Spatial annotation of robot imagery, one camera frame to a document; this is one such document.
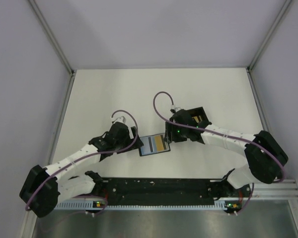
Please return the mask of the black plastic card tray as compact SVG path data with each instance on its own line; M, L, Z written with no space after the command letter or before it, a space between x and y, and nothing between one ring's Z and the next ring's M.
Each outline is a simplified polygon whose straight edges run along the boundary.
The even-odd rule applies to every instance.
M188 113L190 114L192 119L196 121L197 127L206 128L208 125L212 124L209 121L203 107L189 109Z

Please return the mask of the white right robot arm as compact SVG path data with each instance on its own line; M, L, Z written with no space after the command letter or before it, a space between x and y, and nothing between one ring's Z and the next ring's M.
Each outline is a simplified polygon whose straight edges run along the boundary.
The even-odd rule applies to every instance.
M267 131L244 134L212 124L202 109L171 110L172 117L166 126L166 141L183 142L191 140L204 145L218 146L243 156L247 163L230 170L223 179L222 191L234 196L244 185L262 182L272 184L282 177L281 168L288 162L288 156Z

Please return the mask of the grey blue card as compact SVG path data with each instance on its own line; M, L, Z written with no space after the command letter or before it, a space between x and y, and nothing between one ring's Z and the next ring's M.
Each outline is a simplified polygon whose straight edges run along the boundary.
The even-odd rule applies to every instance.
M141 141L144 144L141 147L142 155L145 156L145 155L152 154L154 152L154 149L153 149L153 143L152 143L151 136L142 137Z

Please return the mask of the black leather card holder wallet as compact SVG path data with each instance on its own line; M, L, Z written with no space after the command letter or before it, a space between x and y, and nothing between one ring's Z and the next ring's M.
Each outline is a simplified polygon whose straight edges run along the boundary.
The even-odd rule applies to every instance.
M152 153L152 154L149 154L149 155L155 155L155 154L160 154L160 153L165 153L165 152L169 152L169 151L171 151L171 149L170 149L170 146L169 146L169 144L164 140L164 143L165 143L165 146L166 146L166 150L165 151L162 151L162 152L157 152L156 151L156 146L155 146L155 142L154 142L154 136L156 136L156 135L160 135L160 134L155 134L155 135L150 135L151 136L151 139L152 139L152 143L153 143L153 149L154 149L154 152ZM141 157L143 157L143 155L142 155L142 153L141 153L141 147L140 147L140 149L139 149L139 155L141 156Z

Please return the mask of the yellow card black stripe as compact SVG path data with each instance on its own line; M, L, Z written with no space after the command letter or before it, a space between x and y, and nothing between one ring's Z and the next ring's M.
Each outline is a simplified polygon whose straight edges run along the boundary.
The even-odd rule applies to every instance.
M154 136L154 142L155 142L157 152L162 152L166 150L166 146L165 146L162 134Z

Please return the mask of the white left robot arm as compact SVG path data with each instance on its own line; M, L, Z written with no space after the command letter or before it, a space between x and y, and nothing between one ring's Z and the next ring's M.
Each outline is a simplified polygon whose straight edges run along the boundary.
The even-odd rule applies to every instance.
M25 210L43 218L68 199L86 194L103 195L102 178L91 167L114 154L141 146L138 127L116 121L109 131L92 138L72 155L45 167L34 166L19 194L26 204Z

